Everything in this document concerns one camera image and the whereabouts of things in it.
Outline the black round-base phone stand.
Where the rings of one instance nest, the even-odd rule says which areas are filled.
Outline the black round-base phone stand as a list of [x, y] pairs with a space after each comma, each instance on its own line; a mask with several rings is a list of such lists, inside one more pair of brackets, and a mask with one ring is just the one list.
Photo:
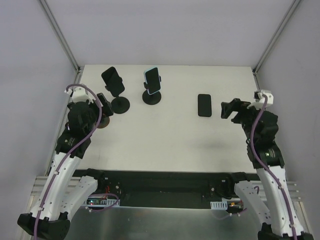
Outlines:
[[123, 96], [114, 97], [111, 101], [113, 112], [116, 114], [124, 114], [130, 108], [130, 101]]
[[147, 105], [156, 105], [158, 104], [161, 99], [162, 99], [162, 95], [161, 95], [161, 92], [156, 92], [155, 94], [152, 94], [152, 95], [149, 95], [148, 92], [147, 92], [147, 87], [145, 86], [145, 81], [143, 83], [144, 85], [144, 88], [145, 88], [145, 91], [143, 92], [142, 94], [142, 100], [145, 104]]

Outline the black phone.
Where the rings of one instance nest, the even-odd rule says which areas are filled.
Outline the black phone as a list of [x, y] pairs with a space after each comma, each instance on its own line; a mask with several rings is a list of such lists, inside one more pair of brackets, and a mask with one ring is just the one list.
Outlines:
[[210, 94], [198, 94], [197, 109], [199, 117], [209, 118], [212, 116], [212, 98]]
[[105, 88], [113, 97], [118, 97], [125, 91], [123, 79], [119, 76], [114, 66], [109, 67], [101, 74], [101, 78], [105, 83]]

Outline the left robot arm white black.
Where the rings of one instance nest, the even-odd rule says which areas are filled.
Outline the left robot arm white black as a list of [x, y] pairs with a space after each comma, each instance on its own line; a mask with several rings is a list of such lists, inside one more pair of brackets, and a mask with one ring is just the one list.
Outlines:
[[111, 103], [98, 93], [99, 105], [92, 97], [73, 100], [67, 107], [67, 123], [57, 140], [51, 170], [36, 204], [22, 213], [17, 224], [36, 239], [63, 240], [71, 220], [92, 194], [107, 193], [105, 174], [89, 168], [75, 188], [66, 193], [70, 180], [91, 144], [89, 133], [106, 127], [113, 115]]

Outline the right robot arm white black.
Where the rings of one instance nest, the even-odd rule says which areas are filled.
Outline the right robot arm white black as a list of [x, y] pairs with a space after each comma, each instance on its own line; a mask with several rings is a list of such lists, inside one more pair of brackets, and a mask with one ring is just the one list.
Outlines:
[[247, 139], [247, 155], [261, 181], [266, 201], [254, 190], [243, 172], [231, 174], [225, 184], [230, 197], [239, 197], [257, 223], [259, 240], [312, 240], [304, 230], [289, 193], [285, 163], [275, 136], [279, 130], [278, 116], [267, 111], [268, 101], [246, 102], [239, 98], [221, 103], [221, 118], [240, 124]]

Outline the small metal folding phone stand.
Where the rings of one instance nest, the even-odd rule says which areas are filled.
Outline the small metal folding phone stand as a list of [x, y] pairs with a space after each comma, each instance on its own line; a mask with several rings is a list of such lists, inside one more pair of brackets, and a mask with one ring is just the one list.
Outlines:
[[110, 118], [109, 117], [104, 117], [101, 119], [99, 125], [98, 125], [98, 129], [103, 129], [106, 128], [110, 123]]

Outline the phone in light blue case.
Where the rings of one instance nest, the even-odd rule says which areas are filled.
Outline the phone in light blue case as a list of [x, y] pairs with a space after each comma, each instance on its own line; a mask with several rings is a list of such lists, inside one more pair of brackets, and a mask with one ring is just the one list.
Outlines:
[[149, 95], [153, 95], [161, 90], [161, 80], [157, 67], [146, 70], [144, 72], [144, 80]]

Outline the aluminium profile beam right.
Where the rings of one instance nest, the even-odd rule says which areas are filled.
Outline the aluminium profile beam right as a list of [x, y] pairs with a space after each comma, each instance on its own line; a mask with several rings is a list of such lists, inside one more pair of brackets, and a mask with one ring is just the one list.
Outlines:
[[[252, 183], [253, 187], [259, 188], [258, 195], [260, 196], [260, 198], [264, 202], [266, 202], [267, 197], [266, 197], [266, 193], [265, 193], [265, 188], [263, 187], [261, 181], [252, 181], [251, 183]], [[300, 190], [295, 182], [292, 182], [292, 181], [287, 182], [287, 188], [288, 188], [288, 192], [291, 197], [291, 200], [293, 202], [301, 202], [302, 201], [302, 194], [300, 193]]]

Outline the aluminium profile beam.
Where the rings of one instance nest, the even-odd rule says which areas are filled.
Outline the aluminium profile beam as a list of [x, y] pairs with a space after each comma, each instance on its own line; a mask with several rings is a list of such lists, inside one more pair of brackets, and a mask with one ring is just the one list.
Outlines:
[[[66, 190], [63, 196], [67, 196], [70, 192], [72, 192], [75, 189], [78, 182], [80, 181], [80, 179], [81, 179], [80, 177], [72, 177], [66, 187]], [[44, 189], [46, 181], [47, 181], [47, 176], [38, 176], [35, 179], [35, 182], [31, 191], [31, 196], [35, 201], [37, 201], [40, 198], [40, 195]]]
[[[265, 193], [265, 188], [263, 187], [261, 181], [252, 181], [251, 183], [252, 183], [253, 187], [259, 188], [258, 195], [260, 196], [260, 198], [264, 202], [266, 202], [267, 197], [266, 197], [266, 193]], [[288, 188], [288, 192], [291, 197], [291, 200], [293, 202], [301, 202], [302, 201], [302, 194], [300, 193], [300, 190], [295, 182], [292, 182], [292, 181], [287, 182], [287, 188]]]

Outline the aluminium profile beam left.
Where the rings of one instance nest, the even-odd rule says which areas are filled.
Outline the aluminium profile beam left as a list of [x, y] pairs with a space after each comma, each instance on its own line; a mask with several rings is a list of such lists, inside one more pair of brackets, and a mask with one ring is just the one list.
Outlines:
[[[63, 196], [67, 196], [70, 192], [72, 192], [75, 189], [78, 182], [80, 181], [80, 179], [81, 179], [80, 177], [72, 177], [66, 187], [66, 190]], [[40, 198], [40, 195], [44, 189], [46, 181], [47, 181], [47, 176], [38, 176], [35, 179], [35, 182], [31, 191], [31, 196], [35, 201], [37, 201]]]

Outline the aluminium frame rail left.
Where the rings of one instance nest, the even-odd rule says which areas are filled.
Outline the aluminium frame rail left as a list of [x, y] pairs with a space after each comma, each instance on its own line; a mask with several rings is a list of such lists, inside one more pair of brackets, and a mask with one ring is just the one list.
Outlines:
[[81, 71], [81, 66], [78, 64], [78, 61], [76, 60], [67, 39], [65, 38], [55, 16], [53, 11], [51, 10], [48, 2], [46, 0], [37, 0], [38, 4], [40, 5], [45, 17], [47, 18], [47, 21], [49, 25], [51, 26], [60, 46], [62, 47], [64, 53], [66, 54], [66, 57], [68, 58], [70, 64], [72, 65], [75, 72], [78, 74]]

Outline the aluminium frame rail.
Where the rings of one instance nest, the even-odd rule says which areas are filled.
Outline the aluminium frame rail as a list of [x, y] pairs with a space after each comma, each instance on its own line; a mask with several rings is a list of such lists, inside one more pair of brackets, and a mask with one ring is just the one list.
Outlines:
[[269, 42], [267, 43], [265, 49], [263, 50], [260, 58], [258, 59], [258, 61], [255, 64], [255, 66], [253, 67], [252, 73], [253, 73], [254, 76], [256, 76], [258, 74], [259, 70], [261, 69], [261, 67], [263, 66], [265, 61], [267, 60], [269, 54], [271, 53], [271, 51], [275, 47], [277, 41], [282, 36], [282, 33], [286, 29], [287, 25], [289, 24], [289, 22], [293, 18], [294, 14], [298, 10], [298, 8], [300, 7], [302, 2], [303, 2], [303, 0], [293, 0], [291, 2], [289, 8], [285, 12], [285, 14], [282, 17], [281, 21], [279, 22], [276, 30], [274, 31], [274, 33], [271, 36]]
[[51, 10], [48, 2], [46, 0], [37, 0], [38, 4], [40, 5], [45, 17], [47, 18], [47, 21], [49, 25], [51, 26], [60, 46], [62, 47], [64, 53], [66, 54], [66, 57], [68, 58], [70, 64], [72, 65], [75, 72], [78, 74], [81, 71], [81, 66], [78, 64], [78, 61], [76, 60], [67, 39], [65, 38], [55, 16], [53, 11]]

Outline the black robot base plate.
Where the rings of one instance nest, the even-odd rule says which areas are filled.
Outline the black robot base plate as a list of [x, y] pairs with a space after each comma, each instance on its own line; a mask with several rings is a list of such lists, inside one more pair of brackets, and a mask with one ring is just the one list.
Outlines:
[[244, 172], [160, 172], [104, 170], [102, 193], [114, 194], [121, 207], [210, 209], [212, 202], [235, 198]]

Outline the aluminium frame rail right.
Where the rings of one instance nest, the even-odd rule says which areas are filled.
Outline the aluminium frame rail right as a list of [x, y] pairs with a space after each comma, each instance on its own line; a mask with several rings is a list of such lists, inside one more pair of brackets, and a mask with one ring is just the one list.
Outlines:
[[263, 50], [260, 58], [258, 59], [258, 61], [255, 64], [255, 66], [253, 67], [252, 73], [253, 73], [254, 76], [256, 76], [258, 74], [259, 70], [261, 69], [261, 67], [263, 66], [265, 61], [267, 60], [269, 54], [271, 53], [271, 51], [275, 47], [277, 41], [282, 36], [282, 33], [286, 29], [287, 25], [289, 24], [289, 22], [293, 18], [294, 14], [298, 10], [298, 8], [300, 7], [302, 2], [303, 2], [303, 0], [293, 0], [291, 2], [289, 8], [285, 12], [285, 14], [282, 17], [281, 21], [279, 22], [276, 30], [274, 31], [274, 33], [271, 36], [269, 42], [267, 43], [265, 49]]

